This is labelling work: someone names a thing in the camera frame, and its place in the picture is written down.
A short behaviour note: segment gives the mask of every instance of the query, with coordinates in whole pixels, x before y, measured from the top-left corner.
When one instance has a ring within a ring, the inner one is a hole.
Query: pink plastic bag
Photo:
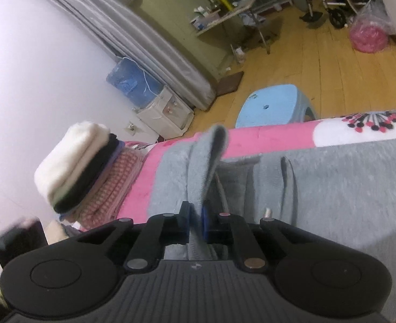
[[[354,49],[376,53],[388,45],[388,34],[393,34],[391,20],[382,0],[369,1],[359,11],[349,32]]]

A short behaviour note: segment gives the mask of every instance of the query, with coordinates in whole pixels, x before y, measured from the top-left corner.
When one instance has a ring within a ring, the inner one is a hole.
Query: blue plastic stool
[[[306,115],[318,119],[309,99],[295,85],[270,86],[247,98],[235,128],[302,123]]]

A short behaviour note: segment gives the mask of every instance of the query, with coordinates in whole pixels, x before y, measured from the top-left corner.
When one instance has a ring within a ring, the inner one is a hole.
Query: folded clothes
[[[102,187],[104,182],[108,179],[108,176],[110,174],[110,171],[111,171],[114,161],[119,156],[119,154],[122,152],[124,146],[125,146],[125,142],[123,142],[123,141],[118,142],[118,146],[117,146],[116,150],[111,155],[110,160],[105,165],[104,170],[98,176],[98,179],[92,185],[92,188],[89,190],[89,192],[86,194],[86,196],[83,198],[83,200],[80,202],[79,205],[77,205],[76,207],[70,209],[69,211],[67,211],[65,213],[61,213],[61,215],[59,216],[60,221],[63,221],[63,220],[68,220],[70,222],[76,221],[76,219],[74,218],[75,211],[78,208],[80,208],[81,205],[88,204],[91,201],[92,197],[95,195],[95,193],[98,192],[98,190]]]
[[[62,140],[39,165],[35,171],[34,181],[38,192],[48,202],[52,199],[55,190],[70,176],[100,128],[106,129],[106,127],[87,121],[71,126]]]
[[[143,153],[124,147],[113,166],[108,179],[87,204],[80,204],[75,218],[90,230],[116,218],[119,207],[143,164]]]
[[[96,135],[90,145],[87,147],[83,155],[77,161],[74,169],[71,171],[70,175],[65,179],[63,184],[55,190],[52,198],[49,200],[51,205],[54,200],[60,200],[62,197],[72,188],[72,186],[77,182],[80,175],[83,173],[84,169],[93,157],[108,143],[108,137],[110,130],[105,126],[98,125]]]
[[[60,200],[57,200],[60,192],[55,192],[52,202],[55,212],[65,213],[80,204],[105,169],[118,146],[117,136],[110,134],[108,143],[95,154],[71,189]]]

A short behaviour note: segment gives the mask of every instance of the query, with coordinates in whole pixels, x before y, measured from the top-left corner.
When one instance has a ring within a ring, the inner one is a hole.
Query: pink bedsheet
[[[195,134],[192,138],[180,140],[195,141],[199,136]],[[306,123],[232,129],[229,130],[229,144],[223,157],[385,139],[396,139],[396,110],[356,113]],[[135,223],[147,221],[147,207],[156,169],[164,152],[177,141],[158,143],[148,153],[138,178],[120,208],[118,218],[130,217]]]
[[[305,149],[315,147],[313,131],[318,121],[307,123],[245,127],[229,130],[229,144],[223,157],[241,157],[288,149]],[[195,134],[182,141],[195,141],[200,134]],[[148,219],[147,207],[153,187],[154,176],[162,155],[179,140],[158,143],[147,155],[139,176],[133,184],[119,210],[118,218],[130,217],[134,223],[143,223]]]

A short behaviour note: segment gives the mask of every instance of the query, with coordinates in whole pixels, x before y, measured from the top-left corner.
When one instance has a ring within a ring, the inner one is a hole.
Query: yellow-green wall
[[[131,8],[212,80],[223,76],[232,54],[221,26],[197,37],[195,28],[190,25],[194,8],[208,5],[208,0],[142,0]],[[242,33],[240,22],[238,19],[229,22],[225,27],[235,40]]]

